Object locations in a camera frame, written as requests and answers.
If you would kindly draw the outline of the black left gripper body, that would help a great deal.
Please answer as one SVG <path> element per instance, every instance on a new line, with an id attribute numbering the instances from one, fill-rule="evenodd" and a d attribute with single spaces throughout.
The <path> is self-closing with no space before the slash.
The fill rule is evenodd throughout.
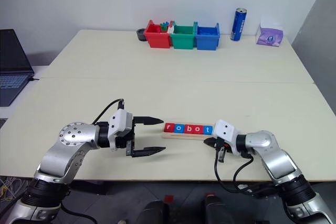
<path id="1" fill-rule="evenodd" d="M 132 127 L 131 129 L 126 129 L 123 132 L 117 133 L 116 136 L 116 147 L 117 148 L 125 148 L 126 156 L 135 157 L 134 150 L 134 140 L 135 140 L 135 118 L 132 119 Z"/>

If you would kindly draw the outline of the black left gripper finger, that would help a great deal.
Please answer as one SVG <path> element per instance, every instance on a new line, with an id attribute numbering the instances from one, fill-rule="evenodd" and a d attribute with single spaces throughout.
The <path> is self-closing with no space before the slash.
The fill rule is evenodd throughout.
<path id="1" fill-rule="evenodd" d="M 163 120 L 151 116 L 135 116 L 134 124 L 156 125 L 164 123 Z"/>
<path id="2" fill-rule="evenodd" d="M 145 156 L 151 156 L 158 152 L 161 152 L 165 150 L 166 147 L 145 147 L 142 150 L 132 150 L 131 151 L 131 157 L 145 157 Z"/>

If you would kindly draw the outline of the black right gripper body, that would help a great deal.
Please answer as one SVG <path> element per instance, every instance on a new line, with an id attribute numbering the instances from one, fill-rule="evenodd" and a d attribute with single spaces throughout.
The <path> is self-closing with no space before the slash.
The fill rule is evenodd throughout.
<path id="1" fill-rule="evenodd" d="M 225 153 L 226 152 L 229 152 L 231 153 L 232 152 L 232 149 L 231 149 L 231 146 L 226 143 L 222 138 L 218 137 L 216 139 L 216 142 L 215 142 L 215 149 L 218 153 L 218 158 L 217 160 L 219 162 L 223 162 L 224 161 L 224 158 L 225 158 Z"/>

